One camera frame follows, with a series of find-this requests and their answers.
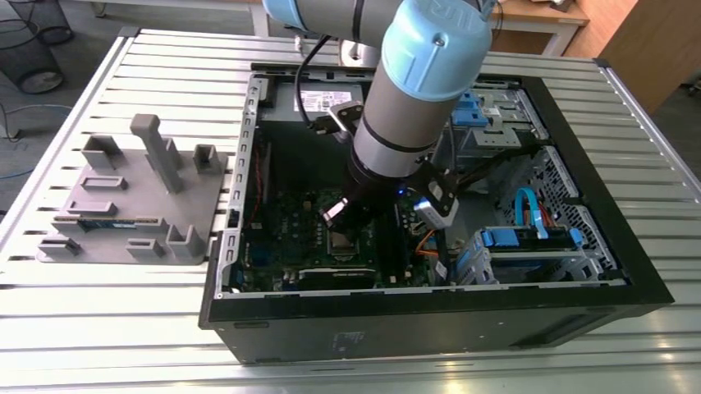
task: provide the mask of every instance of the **robotic arm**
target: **robotic arm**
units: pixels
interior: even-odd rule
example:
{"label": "robotic arm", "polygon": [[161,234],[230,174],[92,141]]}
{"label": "robotic arm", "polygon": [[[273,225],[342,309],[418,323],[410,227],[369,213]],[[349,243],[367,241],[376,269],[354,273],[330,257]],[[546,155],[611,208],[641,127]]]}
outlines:
{"label": "robotic arm", "polygon": [[381,47],[381,64],[357,128],[345,197],[323,212],[353,232],[409,185],[434,228],[450,225],[457,199],[425,160],[492,45],[497,0],[265,0],[271,17],[301,29]]}

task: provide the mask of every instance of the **table leg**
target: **table leg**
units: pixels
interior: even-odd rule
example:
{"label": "table leg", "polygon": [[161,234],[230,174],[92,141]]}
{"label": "table leg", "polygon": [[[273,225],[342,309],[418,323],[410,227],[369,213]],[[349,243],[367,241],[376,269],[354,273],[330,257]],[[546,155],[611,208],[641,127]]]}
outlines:
{"label": "table leg", "polygon": [[562,56],[580,28],[578,25],[557,25],[557,27],[557,32],[553,33],[546,50],[544,51],[544,55],[546,56]]}
{"label": "table leg", "polygon": [[90,7],[92,8],[92,13],[95,18],[104,18],[107,16],[107,3],[106,2],[90,2]]}
{"label": "table leg", "polygon": [[253,35],[259,37],[270,37],[271,22],[267,18],[267,12],[261,4],[251,4],[251,19],[253,19]]}

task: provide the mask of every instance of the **metal slotted table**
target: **metal slotted table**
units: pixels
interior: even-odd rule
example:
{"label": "metal slotted table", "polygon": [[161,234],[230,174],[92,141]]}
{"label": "metal slotted table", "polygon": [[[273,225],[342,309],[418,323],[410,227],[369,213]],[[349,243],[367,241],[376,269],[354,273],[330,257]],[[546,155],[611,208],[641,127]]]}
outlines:
{"label": "metal slotted table", "polygon": [[[335,64],[337,50],[327,45],[315,61]],[[179,149],[214,144],[234,156],[250,63],[301,60],[290,39],[158,30],[118,38],[0,224],[0,390],[700,392],[699,180],[617,76],[590,60],[493,53],[484,72],[545,79],[677,302],[556,349],[243,367],[198,328],[206,264],[35,260],[87,138],[110,134],[139,147],[131,117],[155,113]],[[213,231],[223,226],[218,214]]]}

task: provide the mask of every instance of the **black wire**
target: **black wire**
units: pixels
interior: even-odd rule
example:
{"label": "black wire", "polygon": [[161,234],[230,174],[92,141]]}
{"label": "black wire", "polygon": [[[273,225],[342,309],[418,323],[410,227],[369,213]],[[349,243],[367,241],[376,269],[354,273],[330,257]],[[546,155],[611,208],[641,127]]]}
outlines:
{"label": "black wire", "polygon": [[448,272],[446,277],[445,277],[445,282],[442,283],[444,286],[446,286],[453,281],[453,271],[454,271],[454,264],[453,264],[453,260],[450,259],[450,253],[449,253],[449,240],[446,237],[446,231],[436,230],[434,237],[436,237],[436,249],[438,251],[438,262],[446,267],[446,272]]}
{"label": "black wire", "polygon": [[450,134],[450,172],[458,171],[458,144],[456,143],[456,129],[453,124],[453,115],[449,118],[449,134]]}
{"label": "black wire", "polygon": [[305,109],[305,103],[302,101],[302,87],[301,87],[301,79],[302,79],[302,71],[305,70],[305,67],[311,62],[311,59],[314,58],[314,55],[321,51],[321,48],[325,46],[326,41],[331,38],[330,35],[322,35],[319,38],[319,41],[317,42],[317,45],[314,46],[314,49],[309,53],[307,57],[305,57],[305,60],[302,61],[302,64],[299,65],[299,68],[297,69],[295,73],[295,100],[297,100],[297,107],[299,108],[299,115],[302,117],[302,120],[305,121],[305,124],[311,129],[313,128],[313,122],[309,119],[307,110]]}
{"label": "black wire", "polygon": [[466,189],[474,182],[480,181],[490,174],[490,170],[510,160],[512,158],[534,154],[540,151],[542,145],[530,144],[518,149],[505,150],[492,158],[486,159],[466,175],[458,180],[458,191]]}
{"label": "black wire", "polygon": [[4,127],[4,134],[8,138],[8,141],[15,144],[16,142],[19,142],[19,140],[22,140],[22,138],[12,138],[10,136],[10,125],[8,125],[8,113],[7,111],[4,110],[4,105],[3,103],[0,103],[0,112],[3,113],[3,127]]}

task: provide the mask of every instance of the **metal mesh basket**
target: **metal mesh basket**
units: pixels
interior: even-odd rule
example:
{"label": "metal mesh basket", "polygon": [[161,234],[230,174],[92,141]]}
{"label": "metal mesh basket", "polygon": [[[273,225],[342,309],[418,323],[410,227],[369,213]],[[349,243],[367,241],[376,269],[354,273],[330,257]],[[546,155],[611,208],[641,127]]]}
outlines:
{"label": "metal mesh basket", "polygon": [[19,19],[0,21],[0,71],[24,93],[56,89],[64,81],[52,51],[39,41],[39,26]]}
{"label": "metal mesh basket", "polygon": [[40,34],[39,39],[44,44],[62,44],[74,38],[74,31],[58,0],[7,1],[20,18],[35,23],[31,29]]}

